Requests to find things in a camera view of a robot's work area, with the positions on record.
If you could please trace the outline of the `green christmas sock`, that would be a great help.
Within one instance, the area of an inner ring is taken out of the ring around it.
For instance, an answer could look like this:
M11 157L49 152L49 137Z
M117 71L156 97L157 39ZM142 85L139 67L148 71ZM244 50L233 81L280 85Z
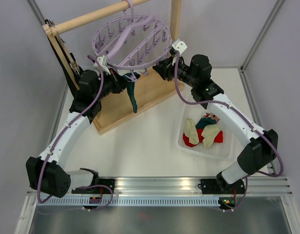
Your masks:
M137 101L135 99L134 90L135 90L135 80L138 80L140 78L140 74L136 72L134 72L133 74L126 73L122 77L127 81L126 90L133 107L133 112L137 113L138 106L137 106Z

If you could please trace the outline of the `purple round clip hanger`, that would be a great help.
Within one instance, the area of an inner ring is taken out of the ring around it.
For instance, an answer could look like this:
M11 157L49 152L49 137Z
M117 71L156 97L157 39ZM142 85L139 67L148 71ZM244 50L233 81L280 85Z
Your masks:
M135 13L129 1L130 14L103 24L92 38L95 58L107 56L109 70L141 72L167 57L172 37L168 26L154 15Z

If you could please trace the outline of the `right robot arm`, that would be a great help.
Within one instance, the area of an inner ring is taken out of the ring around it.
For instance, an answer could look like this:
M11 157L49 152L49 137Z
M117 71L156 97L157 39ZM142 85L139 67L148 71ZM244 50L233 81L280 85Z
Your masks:
M223 193L230 191L236 183L249 176L260 173L261 168L277 159L280 171L273 174L278 177L283 173L283 162L277 151L278 134L265 130L249 120L232 104L224 90L211 80L212 66L205 55L197 54L189 65L178 54L160 61L153 69L163 80L181 81L191 87L193 102L183 97L181 100L190 105L201 105L215 114L235 134L243 146L236 161L216 176L217 189Z

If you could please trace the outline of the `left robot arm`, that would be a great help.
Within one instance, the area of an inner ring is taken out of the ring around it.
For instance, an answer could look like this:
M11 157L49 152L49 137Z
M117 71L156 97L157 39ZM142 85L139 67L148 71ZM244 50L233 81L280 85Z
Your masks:
M98 172L86 168L66 172L64 167L75 143L101 111L101 100L110 93L121 93L128 84L128 75L121 76L114 69L102 75L93 70L81 73L79 89L73 95L63 127L38 157L29 157L26 162L32 189L58 198L69 190L86 190L90 194L99 190Z

